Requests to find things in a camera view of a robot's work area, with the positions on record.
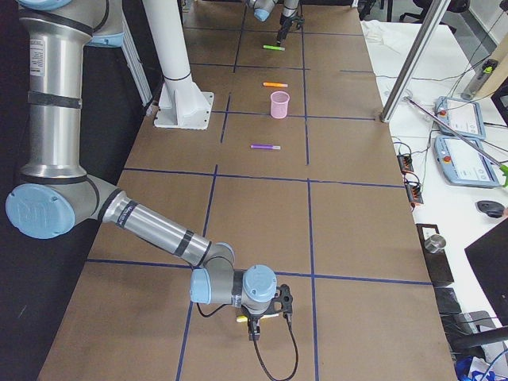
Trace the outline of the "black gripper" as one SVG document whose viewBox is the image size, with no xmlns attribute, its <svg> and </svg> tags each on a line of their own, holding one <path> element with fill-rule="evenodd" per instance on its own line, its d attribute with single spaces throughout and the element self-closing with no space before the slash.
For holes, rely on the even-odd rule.
<svg viewBox="0 0 508 381">
<path fill-rule="evenodd" d="M 295 18 L 296 16 L 285 16 L 284 14 L 281 15 L 281 18 L 279 20 L 280 29 L 277 33 L 276 42 L 282 42 L 286 40 L 287 33 L 289 32 L 291 26 L 293 25 Z"/>
<path fill-rule="evenodd" d="M 260 320 L 248 320 L 248 336 L 250 341 L 260 339 Z"/>
</svg>

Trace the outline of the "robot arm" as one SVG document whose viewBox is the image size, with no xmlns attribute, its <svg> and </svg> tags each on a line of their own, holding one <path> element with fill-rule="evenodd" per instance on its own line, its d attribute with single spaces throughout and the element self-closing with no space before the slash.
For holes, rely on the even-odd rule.
<svg viewBox="0 0 508 381">
<path fill-rule="evenodd" d="M 176 224 L 80 165 L 83 49 L 122 45 L 121 2 L 22 1 L 19 18 L 30 37 L 31 154 L 21 184 L 6 199 L 12 225 L 26 236 L 51 239 L 86 219 L 114 223 L 188 262 L 191 300 L 241 309 L 256 341 L 260 319 L 275 312 L 280 296 L 273 270 L 235 269 L 228 244 Z"/>
<path fill-rule="evenodd" d="M 265 22 L 271 15 L 272 10 L 278 4 L 276 0 L 250 0 L 244 1 L 248 8 L 253 9 L 253 14 L 258 21 Z M 299 0 L 284 0 L 283 10 L 279 19 L 280 28 L 276 37 L 276 45 L 280 46 L 287 38 L 293 24 L 299 29 L 304 19 L 298 13 Z"/>
</svg>

